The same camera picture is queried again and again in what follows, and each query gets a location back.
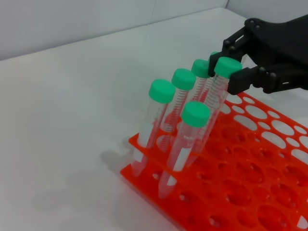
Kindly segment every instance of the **test tube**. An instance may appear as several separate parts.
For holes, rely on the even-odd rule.
[[[187,102],[199,101],[208,80],[208,61],[197,59],[192,65],[192,72],[196,75],[196,83],[193,89],[188,93]]]
[[[182,112],[182,124],[175,138],[167,166],[180,172],[193,148],[198,131],[203,127],[210,115],[210,110],[201,102],[188,102]],[[174,189],[177,180],[169,173],[163,172],[158,183],[158,196],[166,198]]]
[[[176,87],[175,95],[169,103],[161,124],[161,130],[166,133],[172,133],[177,126],[182,108],[185,104],[188,92],[193,89],[196,81],[196,75],[187,69],[177,69],[172,77],[172,84]],[[170,144],[171,134],[162,135],[158,138],[158,147],[166,152]]]
[[[240,71],[242,64],[228,57],[220,57],[215,66],[215,73],[211,88],[205,98],[205,105],[210,109],[210,118],[206,125],[199,130],[198,138],[193,146],[193,152],[201,153],[209,133],[211,132],[221,106],[227,97],[230,75]]]
[[[211,53],[211,55],[217,54],[217,53],[218,53],[217,51],[214,51],[214,52]],[[206,84],[203,88],[203,92],[201,93],[198,101],[203,102],[203,103],[205,102],[206,95],[207,95],[209,89],[211,88],[211,85],[213,83],[213,79],[214,79],[214,77],[208,76],[208,79],[206,80]]]
[[[143,148],[152,148],[155,144],[159,126],[162,122],[168,103],[175,94],[175,87],[164,79],[154,80],[149,90],[150,103],[144,118],[137,143]],[[137,177],[145,168],[148,162],[146,157],[138,149],[134,149],[131,170],[133,176]]]

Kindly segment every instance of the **white label area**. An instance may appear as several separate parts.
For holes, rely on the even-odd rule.
[[[170,176],[169,177],[169,180],[168,180],[168,182],[167,182],[167,185],[168,186],[173,186],[173,185],[175,185],[177,183],[177,180],[173,177],[173,176]]]
[[[133,157],[136,161],[141,162],[142,158],[143,158],[143,153],[140,152],[137,148],[135,148],[134,153],[133,153]]]
[[[191,153],[192,148],[182,148],[178,159],[173,167],[173,171],[180,172],[182,171],[183,167],[185,166],[186,160]]]
[[[153,130],[153,124],[144,123],[142,125],[142,128],[139,132],[139,137],[138,137],[138,140],[137,140],[138,144],[141,147],[146,148],[146,145],[148,144],[152,130]]]

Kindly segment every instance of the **white table surface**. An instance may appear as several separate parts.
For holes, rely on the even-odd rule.
[[[178,230],[120,177],[127,139],[151,82],[243,22],[217,8],[0,62],[1,230]],[[308,127],[305,91],[248,92]]]

